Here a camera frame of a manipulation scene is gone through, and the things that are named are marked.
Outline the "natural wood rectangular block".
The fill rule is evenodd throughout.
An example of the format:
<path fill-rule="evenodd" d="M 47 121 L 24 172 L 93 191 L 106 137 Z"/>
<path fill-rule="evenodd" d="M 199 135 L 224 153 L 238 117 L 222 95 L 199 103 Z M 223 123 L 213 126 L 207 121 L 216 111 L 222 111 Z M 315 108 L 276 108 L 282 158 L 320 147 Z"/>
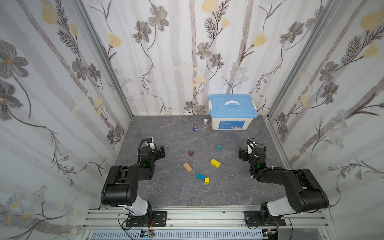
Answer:
<path fill-rule="evenodd" d="M 183 164 L 183 167 L 184 167 L 184 169 L 185 169 L 188 173 L 190 173 L 190 172 L 193 170 L 193 168 L 192 168 L 188 163 L 184 163 L 184 164 Z"/>

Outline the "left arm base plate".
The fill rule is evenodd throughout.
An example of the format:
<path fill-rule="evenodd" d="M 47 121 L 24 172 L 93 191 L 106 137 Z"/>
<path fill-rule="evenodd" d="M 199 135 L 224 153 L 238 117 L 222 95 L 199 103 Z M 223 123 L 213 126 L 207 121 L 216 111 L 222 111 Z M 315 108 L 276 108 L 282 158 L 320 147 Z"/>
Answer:
<path fill-rule="evenodd" d="M 165 227 L 167 223 L 167 211 L 155 211 L 149 215 L 133 216 L 129 215 L 125 226 L 127 228 L 137 227 Z"/>

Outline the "yellow rectangular block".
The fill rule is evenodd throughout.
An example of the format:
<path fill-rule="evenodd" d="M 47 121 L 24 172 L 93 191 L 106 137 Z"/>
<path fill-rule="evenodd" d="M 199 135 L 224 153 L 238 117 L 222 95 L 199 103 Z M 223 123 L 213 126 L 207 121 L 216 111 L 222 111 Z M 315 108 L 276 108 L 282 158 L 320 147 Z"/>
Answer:
<path fill-rule="evenodd" d="M 218 168 L 221 166 L 221 163 L 218 162 L 218 161 L 215 160 L 215 159 L 212 159 L 212 160 L 210 161 L 210 164 L 211 164 L 211 166 L 215 167 L 216 169 L 218 169 Z"/>

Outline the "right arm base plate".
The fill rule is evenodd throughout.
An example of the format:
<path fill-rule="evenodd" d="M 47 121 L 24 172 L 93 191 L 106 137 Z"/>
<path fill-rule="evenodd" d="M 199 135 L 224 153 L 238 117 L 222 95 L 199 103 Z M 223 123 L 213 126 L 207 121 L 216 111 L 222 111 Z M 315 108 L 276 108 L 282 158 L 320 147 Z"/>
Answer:
<path fill-rule="evenodd" d="M 261 211 L 244 211 L 245 223 L 248 227 L 285 227 L 283 216 L 271 216 Z"/>

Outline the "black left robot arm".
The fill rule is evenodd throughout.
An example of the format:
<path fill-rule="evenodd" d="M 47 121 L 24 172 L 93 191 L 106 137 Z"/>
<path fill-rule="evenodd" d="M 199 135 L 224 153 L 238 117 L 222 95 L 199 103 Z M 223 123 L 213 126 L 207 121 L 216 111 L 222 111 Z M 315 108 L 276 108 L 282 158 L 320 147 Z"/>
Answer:
<path fill-rule="evenodd" d="M 150 202 L 138 194 L 140 181 L 149 181 L 155 173 L 157 160 L 166 157 L 163 146 L 159 148 L 153 138 L 143 139 L 138 147 L 138 161 L 134 165 L 112 166 L 101 192 L 101 202 L 110 207 L 128 211 L 121 226 L 124 230 L 137 227 L 165 227 L 166 211 L 154 211 Z"/>

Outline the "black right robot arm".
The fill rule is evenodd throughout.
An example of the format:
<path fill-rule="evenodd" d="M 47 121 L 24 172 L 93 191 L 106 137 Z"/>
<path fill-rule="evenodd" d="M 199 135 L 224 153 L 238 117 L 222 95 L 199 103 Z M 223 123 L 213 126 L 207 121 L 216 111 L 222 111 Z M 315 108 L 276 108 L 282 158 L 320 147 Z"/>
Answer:
<path fill-rule="evenodd" d="M 239 148 L 239 159 L 249 163 L 251 178 L 259 183 L 283 186 L 286 192 L 283 198 L 262 203 L 258 211 L 245 211 L 247 227 L 284 227 L 289 215 L 314 213 L 329 206 L 326 193 L 310 170 L 268 167 L 266 146 L 253 139 L 247 139 L 246 143 L 246 150 Z"/>

